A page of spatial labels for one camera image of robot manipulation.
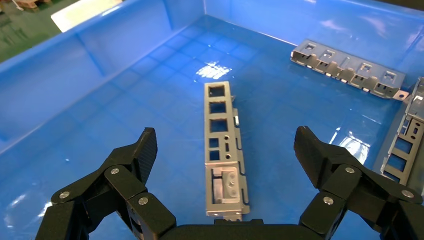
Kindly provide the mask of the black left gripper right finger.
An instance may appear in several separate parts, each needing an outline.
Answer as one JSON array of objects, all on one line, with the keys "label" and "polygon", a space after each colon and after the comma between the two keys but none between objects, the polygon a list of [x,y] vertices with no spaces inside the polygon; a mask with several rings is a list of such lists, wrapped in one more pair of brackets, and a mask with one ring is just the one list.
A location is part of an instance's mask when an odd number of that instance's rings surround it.
[{"label": "black left gripper right finger", "polygon": [[296,129],[293,149],[318,190],[299,224],[329,240],[347,212],[360,216],[382,240],[424,237],[423,198],[413,189],[363,166],[346,148]]}]

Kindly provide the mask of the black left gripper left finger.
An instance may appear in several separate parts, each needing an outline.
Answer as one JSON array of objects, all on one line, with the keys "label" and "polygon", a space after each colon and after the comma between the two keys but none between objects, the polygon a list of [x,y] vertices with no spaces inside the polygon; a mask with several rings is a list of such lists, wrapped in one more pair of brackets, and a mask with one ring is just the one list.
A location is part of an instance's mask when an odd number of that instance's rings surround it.
[{"label": "black left gripper left finger", "polygon": [[38,240],[87,240],[117,213],[138,240],[158,240],[175,228],[175,216],[148,191],[146,183],[157,157],[154,128],[132,144],[115,148],[94,172],[51,196]]}]

